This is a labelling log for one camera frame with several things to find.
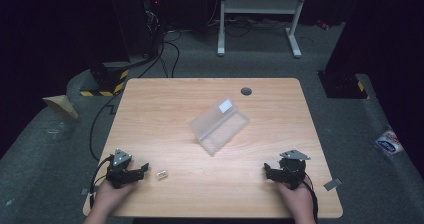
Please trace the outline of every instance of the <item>table top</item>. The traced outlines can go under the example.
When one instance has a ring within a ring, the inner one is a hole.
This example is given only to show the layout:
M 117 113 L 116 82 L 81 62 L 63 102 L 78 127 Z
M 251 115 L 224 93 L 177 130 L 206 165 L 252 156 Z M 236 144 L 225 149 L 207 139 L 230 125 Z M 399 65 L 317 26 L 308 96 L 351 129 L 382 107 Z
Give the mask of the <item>table top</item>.
M 241 93 L 245 87 L 251 95 Z M 190 122 L 226 96 L 249 123 L 212 156 Z M 293 78 L 131 79 L 101 160 L 116 148 L 133 156 L 129 170 L 145 163 L 150 167 L 115 216 L 290 217 L 263 166 L 278 168 L 279 154 L 293 149 L 311 157 L 306 173 L 318 197 L 318 216 L 337 218 L 343 212 L 336 189 L 323 186 L 333 178 L 302 88 Z M 98 177 L 106 174 L 106 166 Z M 158 180 L 163 170 L 168 177 Z M 89 209 L 87 199 L 84 213 Z

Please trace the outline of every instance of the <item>white metal stand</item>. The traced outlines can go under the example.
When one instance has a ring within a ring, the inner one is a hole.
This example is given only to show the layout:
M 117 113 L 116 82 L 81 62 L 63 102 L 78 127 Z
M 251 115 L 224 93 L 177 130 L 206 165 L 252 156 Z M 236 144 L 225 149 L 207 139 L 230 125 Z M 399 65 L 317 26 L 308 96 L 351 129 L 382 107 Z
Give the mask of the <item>white metal stand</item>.
M 305 0 L 221 0 L 221 13 L 218 35 L 218 56 L 225 55 L 225 13 L 260 13 L 260 14 L 292 14 L 291 27 L 286 28 L 286 34 L 296 58 L 302 56 L 297 45 L 294 31 L 299 21 Z

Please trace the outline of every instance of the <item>white label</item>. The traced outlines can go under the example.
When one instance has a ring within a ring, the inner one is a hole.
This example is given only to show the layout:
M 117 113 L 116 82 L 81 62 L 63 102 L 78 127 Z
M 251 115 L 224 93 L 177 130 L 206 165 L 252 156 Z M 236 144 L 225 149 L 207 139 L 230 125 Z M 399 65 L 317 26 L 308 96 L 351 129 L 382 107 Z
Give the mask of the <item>white label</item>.
M 219 109 L 221 110 L 222 113 L 224 113 L 228 111 L 228 109 L 230 109 L 232 106 L 233 104 L 231 104 L 231 101 L 227 99 L 225 102 L 219 105 Z

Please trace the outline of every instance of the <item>clear plastic container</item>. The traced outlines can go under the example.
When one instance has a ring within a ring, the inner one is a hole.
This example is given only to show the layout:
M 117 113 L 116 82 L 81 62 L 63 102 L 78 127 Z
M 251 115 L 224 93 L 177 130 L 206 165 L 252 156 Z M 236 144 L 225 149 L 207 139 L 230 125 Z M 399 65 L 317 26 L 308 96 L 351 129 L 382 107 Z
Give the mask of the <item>clear plastic container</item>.
M 249 118 L 226 97 L 194 119 L 190 127 L 203 148 L 214 155 L 248 123 Z

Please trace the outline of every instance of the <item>human hand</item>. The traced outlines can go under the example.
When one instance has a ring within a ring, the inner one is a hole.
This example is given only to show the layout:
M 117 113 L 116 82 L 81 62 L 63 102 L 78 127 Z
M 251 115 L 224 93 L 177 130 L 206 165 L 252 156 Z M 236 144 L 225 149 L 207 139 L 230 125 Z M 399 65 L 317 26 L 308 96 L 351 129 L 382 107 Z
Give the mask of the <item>human hand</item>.
M 294 190 L 290 190 L 286 186 L 289 184 L 275 182 L 275 185 L 287 208 L 292 213 L 296 224 L 315 224 L 312 196 L 303 182 Z
M 137 182 L 133 182 L 119 189 L 115 189 L 112 183 L 108 180 L 104 180 L 96 192 L 93 208 L 84 223 L 105 223 L 109 214 L 136 188 L 136 186 Z

